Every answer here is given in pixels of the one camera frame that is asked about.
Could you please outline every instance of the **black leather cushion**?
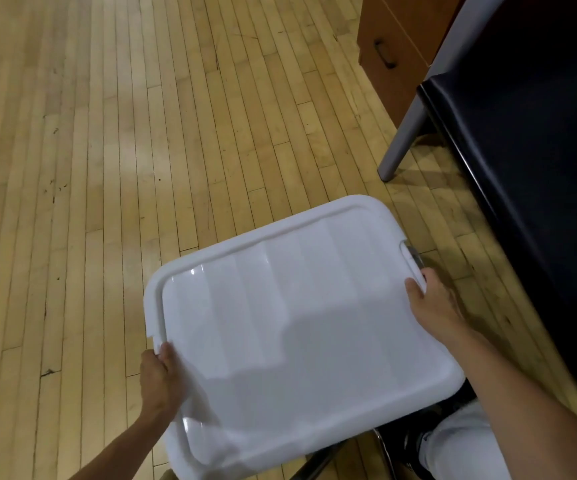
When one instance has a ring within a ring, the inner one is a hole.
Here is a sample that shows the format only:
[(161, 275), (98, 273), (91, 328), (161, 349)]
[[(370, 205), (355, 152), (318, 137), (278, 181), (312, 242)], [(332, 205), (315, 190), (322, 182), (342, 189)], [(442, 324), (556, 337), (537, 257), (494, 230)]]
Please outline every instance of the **black leather cushion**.
[(577, 376), (577, 57), (470, 60), (418, 92)]

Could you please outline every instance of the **person's left arm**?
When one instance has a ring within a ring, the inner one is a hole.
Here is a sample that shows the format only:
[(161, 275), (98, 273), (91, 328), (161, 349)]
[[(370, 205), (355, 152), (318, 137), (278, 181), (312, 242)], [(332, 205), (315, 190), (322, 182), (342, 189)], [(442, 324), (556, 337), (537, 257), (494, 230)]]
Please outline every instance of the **person's left arm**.
[(131, 480), (182, 404), (182, 373), (171, 344), (142, 353), (138, 419), (71, 480)]

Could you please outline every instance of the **cabinet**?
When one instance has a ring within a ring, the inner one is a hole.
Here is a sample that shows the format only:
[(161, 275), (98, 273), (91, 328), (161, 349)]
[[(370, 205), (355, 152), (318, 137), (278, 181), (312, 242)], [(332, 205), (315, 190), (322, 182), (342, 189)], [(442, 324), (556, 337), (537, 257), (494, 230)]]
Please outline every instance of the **cabinet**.
[(363, 0), (359, 63), (395, 126), (410, 106), (463, 0)]

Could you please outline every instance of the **hand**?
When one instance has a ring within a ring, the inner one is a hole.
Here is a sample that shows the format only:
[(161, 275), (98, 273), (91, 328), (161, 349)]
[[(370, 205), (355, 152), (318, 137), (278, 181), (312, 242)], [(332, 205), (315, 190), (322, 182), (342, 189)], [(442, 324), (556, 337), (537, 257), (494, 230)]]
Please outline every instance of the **hand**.
[(184, 400), (184, 383), (173, 346), (165, 342), (159, 356), (152, 349), (142, 352), (140, 364), (142, 410), (140, 418), (152, 426), (166, 428)]
[(455, 294), (444, 286), (435, 270), (425, 267), (421, 273), (426, 278), (426, 294), (412, 278), (406, 278), (404, 282), (412, 314), (424, 330), (447, 345), (456, 334), (459, 336), (469, 327), (457, 306)]

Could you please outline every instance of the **drawer handle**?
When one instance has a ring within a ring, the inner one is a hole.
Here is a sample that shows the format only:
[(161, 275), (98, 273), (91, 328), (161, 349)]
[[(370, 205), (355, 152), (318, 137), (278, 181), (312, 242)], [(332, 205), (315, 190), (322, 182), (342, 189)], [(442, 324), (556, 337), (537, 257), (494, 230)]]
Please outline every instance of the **drawer handle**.
[(382, 59), (382, 62), (384, 63), (386, 68), (387, 69), (395, 69), (397, 67), (397, 64), (395, 62), (387, 61), (384, 54), (382, 54), (382, 50), (381, 50), (382, 45), (384, 45), (384, 39), (383, 38), (376, 38), (375, 41), (373, 42), (373, 47), (375, 47), (375, 51), (377, 52), (377, 55), (379, 55), (379, 58)]

